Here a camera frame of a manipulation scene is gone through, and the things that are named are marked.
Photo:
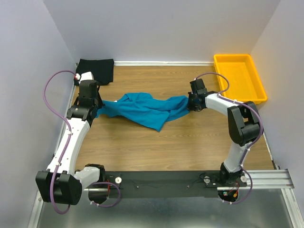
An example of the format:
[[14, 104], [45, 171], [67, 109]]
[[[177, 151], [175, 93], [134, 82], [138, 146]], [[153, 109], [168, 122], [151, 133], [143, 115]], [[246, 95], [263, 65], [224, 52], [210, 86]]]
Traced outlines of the blue t shirt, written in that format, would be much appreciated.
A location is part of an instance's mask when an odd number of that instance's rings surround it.
[[147, 128], [160, 131], [166, 122], [174, 121], [189, 113], [188, 97], [173, 96], [166, 100], [153, 98], [149, 93], [126, 93], [116, 101], [103, 101], [96, 116], [122, 116]]

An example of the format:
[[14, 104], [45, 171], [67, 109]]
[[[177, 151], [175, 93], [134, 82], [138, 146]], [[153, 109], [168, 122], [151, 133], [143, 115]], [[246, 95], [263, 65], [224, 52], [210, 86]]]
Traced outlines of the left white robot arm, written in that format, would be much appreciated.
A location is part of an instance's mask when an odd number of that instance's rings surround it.
[[66, 129], [54, 158], [45, 171], [36, 175], [36, 184], [44, 202], [76, 205], [86, 187], [104, 185], [105, 169], [102, 165], [88, 164], [75, 173], [82, 142], [97, 115], [97, 109], [102, 106], [97, 82], [81, 81], [78, 102], [67, 111]]

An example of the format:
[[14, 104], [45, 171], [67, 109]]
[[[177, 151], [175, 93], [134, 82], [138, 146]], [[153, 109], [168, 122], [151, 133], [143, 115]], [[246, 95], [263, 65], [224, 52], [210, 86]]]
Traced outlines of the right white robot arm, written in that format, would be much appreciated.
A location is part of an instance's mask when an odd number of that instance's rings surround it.
[[242, 175], [244, 160], [252, 145], [261, 137], [263, 126], [255, 103], [233, 101], [214, 91], [208, 91], [202, 79], [190, 82], [187, 109], [199, 112], [213, 109], [228, 118], [228, 132], [232, 144], [221, 164], [219, 182], [224, 186], [234, 183]]

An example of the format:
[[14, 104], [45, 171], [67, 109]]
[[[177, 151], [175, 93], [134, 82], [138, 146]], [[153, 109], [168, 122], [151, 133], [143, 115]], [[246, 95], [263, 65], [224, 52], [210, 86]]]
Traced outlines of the folded black t shirt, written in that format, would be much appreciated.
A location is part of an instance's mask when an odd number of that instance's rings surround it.
[[82, 75], [83, 73], [91, 72], [94, 80], [99, 86], [105, 86], [114, 80], [114, 60], [85, 60], [80, 59], [76, 73]]

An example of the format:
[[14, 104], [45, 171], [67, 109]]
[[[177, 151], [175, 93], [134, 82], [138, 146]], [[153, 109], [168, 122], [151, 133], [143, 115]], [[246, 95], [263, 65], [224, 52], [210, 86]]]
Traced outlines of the yellow plastic bin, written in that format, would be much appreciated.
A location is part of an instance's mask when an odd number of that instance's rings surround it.
[[223, 96], [241, 102], [260, 104], [267, 101], [261, 79], [249, 54], [215, 54], [214, 68], [230, 83]]

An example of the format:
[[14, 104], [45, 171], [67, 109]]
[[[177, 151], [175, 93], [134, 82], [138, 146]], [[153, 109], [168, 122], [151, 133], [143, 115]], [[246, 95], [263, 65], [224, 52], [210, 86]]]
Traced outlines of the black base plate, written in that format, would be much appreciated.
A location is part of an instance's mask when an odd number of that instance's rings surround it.
[[115, 183], [124, 199], [135, 198], [216, 198], [221, 190], [246, 187], [240, 178], [224, 183], [220, 171], [107, 171], [106, 180]]

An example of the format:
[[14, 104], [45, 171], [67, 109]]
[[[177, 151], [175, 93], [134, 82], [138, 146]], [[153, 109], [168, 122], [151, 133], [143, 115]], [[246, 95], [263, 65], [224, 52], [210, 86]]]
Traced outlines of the aluminium frame rail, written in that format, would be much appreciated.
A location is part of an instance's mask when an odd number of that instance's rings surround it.
[[135, 186], [139, 182], [143, 184], [181, 184], [182, 179], [192, 182], [203, 182], [207, 188], [228, 190], [239, 187], [250, 187], [254, 189], [293, 189], [294, 185], [287, 170], [257, 170], [245, 171], [233, 174], [228, 179], [221, 177], [220, 171], [127, 171], [127, 172], [105, 172], [103, 169], [89, 166], [76, 174], [57, 173], [55, 181], [73, 180], [80, 183], [85, 189], [94, 183], [97, 185], [109, 180], [118, 187], [133, 181]]

